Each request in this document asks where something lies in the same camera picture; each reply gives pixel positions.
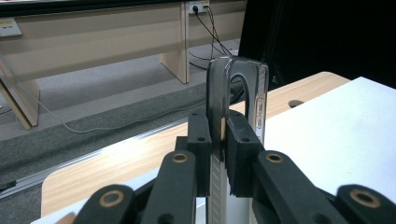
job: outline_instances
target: gray carpet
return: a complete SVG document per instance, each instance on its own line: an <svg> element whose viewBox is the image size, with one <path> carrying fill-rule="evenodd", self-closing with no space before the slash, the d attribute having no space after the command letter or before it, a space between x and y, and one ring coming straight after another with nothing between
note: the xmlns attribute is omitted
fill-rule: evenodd
<svg viewBox="0 0 396 224"><path fill-rule="evenodd" d="M224 42L237 49L239 41ZM210 47L191 49L209 57ZM208 61L191 57L207 66ZM76 130L120 127L157 117L205 99L205 71L191 66L191 83L183 85L158 63L158 56L115 63L39 79L40 100ZM7 104L0 97L0 105ZM40 107L39 124L24 130L15 115L0 116L0 182L20 179L140 133L185 118L195 108L105 132L72 133ZM40 218L41 186L0 199L0 223L30 223Z"/></svg>

